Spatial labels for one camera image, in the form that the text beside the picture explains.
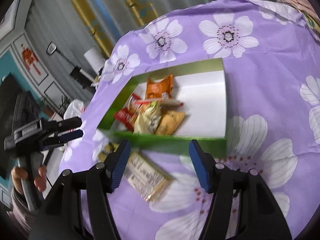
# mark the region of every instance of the green box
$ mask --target green box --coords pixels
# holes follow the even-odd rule
[[[219,137],[197,136],[197,135],[194,135],[194,136],[166,135],[164,136],[164,135],[154,135],[154,134],[135,134],[128,131],[113,130],[112,125],[115,121],[113,117],[114,114],[124,107],[128,98],[134,92],[134,90],[139,84],[147,82],[148,78],[150,78],[151,80],[161,80],[170,74],[173,74],[177,79],[179,79],[178,77],[180,77],[180,79],[182,80],[188,79],[188,82],[190,82],[190,80],[195,80],[195,82],[198,82],[197,87],[196,86],[194,87],[195,89],[205,88],[205,87],[202,87],[203,84],[201,80],[199,80],[201,79],[201,77],[204,78],[204,80],[207,80],[207,81],[209,80],[209,82],[211,82],[210,80],[214,80],[214,78],[211,78],[211,77],[215,77],[215,75],[219,76],[220,78],[219,86],[222,88],[220,89],[222,93],[218,95],[220,98],[222,98],[221,100],[222,104],[225,104],[224,106],[222,106],[223,109],[225,108],[225,117],[224,117],[223,111],[221,112],[222,112],[222,117],[224,119],[221,120],[221,117],[219,117],[220,119],[219,122],[220,123],[224,122],[223,123],[224,126],[222,126],[222,128],[220,129],[222,131],[220,132],[221,136]],[[196,117],[196,118],[199,118],[199,120],[203,120],[202,118],[207,118],[207,116],[205,114],[199,113],[199,117]],[[113,101],[112,105],[110,106],[110,108],[104,115],[103,119],[101,120],[98,128],[103,133],[105,133],[110,140],[116,143],[119,143],[122,139],[127,139],[130,141],[132,147],[138,147],[144,150],[153,150],[157,152],[172,153],[172,154],[178,154],[178,155],[189,155],[188,153],[189,143],[192,139],[196,139],[198,140],[200,146],[205,152],[210,153],[214,157],[225,157],[226,149],[227,149],[226,123],[227,123],[227,96],[226,96],[226,89],[225,89],[225,75],[224,75],[222,59],[219,58],[219,59],[210,59],[210,60],[187,63],[183,65],[172,66],[168,68],[159,69],[153,72],[133,76],[127,82],[127,84],[121,90],[121,92],[118,94],[116,99]]]

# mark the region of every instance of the floral tablecloth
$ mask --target floral tablecloth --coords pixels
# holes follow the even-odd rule
[[[229,102],[228,157],[220,161],[257,169],[296,237],[320,203],[320,47],[303,15],[287,5],[217,0],[123,36],[81,117],[84,136],[70,143],[60,171],[97,162],[107,140],[97,125],[131,76],[217,57],[223,58]],[[198,239],[212,196],[201,189],[190,158],[146,154],[176,180],[160,202],[149,204],[122,179],[109,195],[120,236]],[[237,204],[234,199],[227,237],[235,233]],[[83,216],[90,230],[85,204]]]

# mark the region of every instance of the black cable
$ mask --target black cable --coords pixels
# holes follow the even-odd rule
[[[50,180],[48,179],[48,177],[47,177],[47,181],[49,182],[50,186],[52,187],[52,184],[51,184]]]

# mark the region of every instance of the teal wall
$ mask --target teal wall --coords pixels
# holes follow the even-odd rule
[[[0,57],[0,80],[3,76],[7,76],[10,73],[14,76],[15,80],[19,83],[19,85],[23,90],[29,90],[36,100],[39,99],[39,96],[33,91],[29,83],[21,74],[17,64],[13,59],[11,52],[7,51]],[[3,185],[5,188],[8,188],[9,177],[6,180],[0,177],[0,184]]]

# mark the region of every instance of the orange snack package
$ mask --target orange snack package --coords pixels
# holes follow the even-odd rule
[[[169,75],[160,82],[154,83],[150,79],[147,82],[146,99],[148,98],[171,98],[173,89],[173,75]]]

